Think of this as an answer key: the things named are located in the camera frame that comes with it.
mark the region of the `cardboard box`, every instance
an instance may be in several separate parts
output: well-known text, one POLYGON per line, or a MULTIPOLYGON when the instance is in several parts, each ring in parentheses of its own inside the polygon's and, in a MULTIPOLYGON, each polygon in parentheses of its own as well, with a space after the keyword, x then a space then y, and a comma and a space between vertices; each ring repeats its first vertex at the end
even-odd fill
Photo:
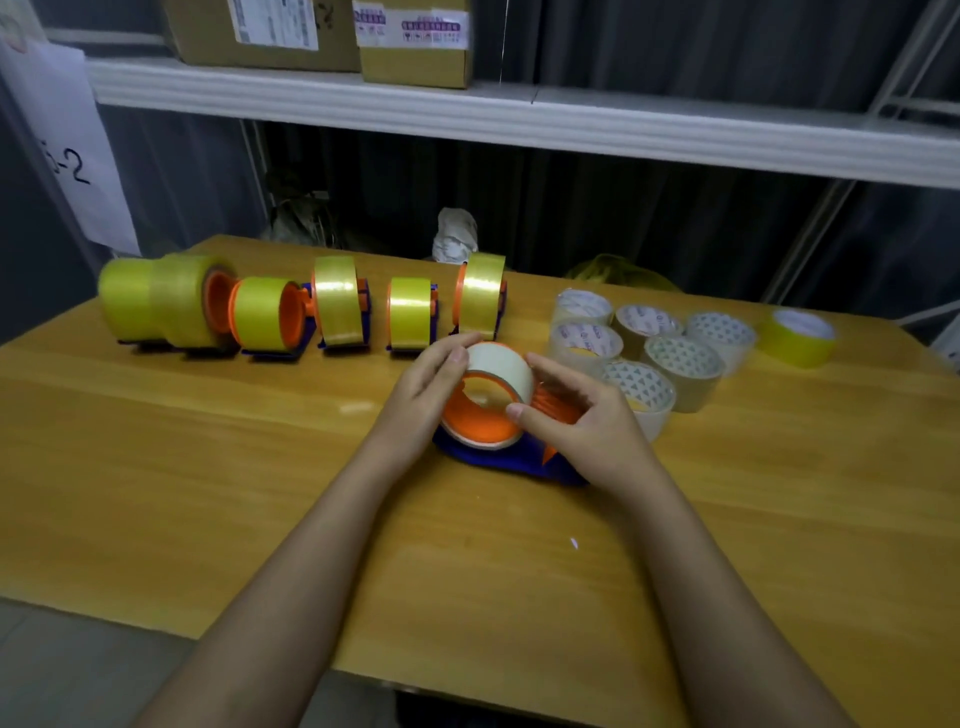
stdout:
POLYGON ((350 0, 162 0, 162 6, 185 63, 360 70, 350 0))
POLYGON ((353 3, 364 81, 466 88, 473 70, 469 0, 353 3))

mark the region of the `forearm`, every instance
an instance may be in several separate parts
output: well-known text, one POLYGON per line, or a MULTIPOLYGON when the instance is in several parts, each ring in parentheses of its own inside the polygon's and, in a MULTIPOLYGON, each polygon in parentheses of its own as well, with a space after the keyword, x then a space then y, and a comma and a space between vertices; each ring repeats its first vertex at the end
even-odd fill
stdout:
POLYGON ((691 711, 701 725, 849 726, 665 471, 627 498, 691 711))
POLYGON ((391 483, 354 457, 204 634, 137 721, 293 726, 329 665, 353 577, 391 483))

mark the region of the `crumpled white bag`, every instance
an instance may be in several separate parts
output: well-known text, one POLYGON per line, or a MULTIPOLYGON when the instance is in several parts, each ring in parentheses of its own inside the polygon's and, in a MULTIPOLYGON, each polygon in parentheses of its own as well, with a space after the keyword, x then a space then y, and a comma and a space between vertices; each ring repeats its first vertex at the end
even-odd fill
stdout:
POLYGON ((477 246, 477 222, 460 207, 444 207, 437 215, 433 259, 440 263, 466 263, 477 246))

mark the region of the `person's right hand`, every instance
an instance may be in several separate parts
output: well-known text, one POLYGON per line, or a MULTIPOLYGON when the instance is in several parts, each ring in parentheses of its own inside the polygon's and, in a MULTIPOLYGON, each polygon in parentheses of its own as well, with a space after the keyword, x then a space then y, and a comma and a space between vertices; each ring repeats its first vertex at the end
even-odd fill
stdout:
POLYGON ((544 386, 587 411, 576 425, 558 422, 526 404, 507 406, 507 417, 547 445, 597 488, 626 496, 643 479, 663 472, 620 390, 535 353, 527 363, 544 386))

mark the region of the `person's left hand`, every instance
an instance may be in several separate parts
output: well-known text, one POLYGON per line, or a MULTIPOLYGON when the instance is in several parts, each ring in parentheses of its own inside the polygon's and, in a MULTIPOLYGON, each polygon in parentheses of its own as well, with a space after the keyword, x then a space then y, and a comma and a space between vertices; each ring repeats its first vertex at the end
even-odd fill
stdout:
POLYGON ((446 401, 467 370, 467 347, 482 338, 480 333, 461 333, 425 349, 396 381, 354 458, 375 459, 392 480, 403 475, 440 424, 446 401))

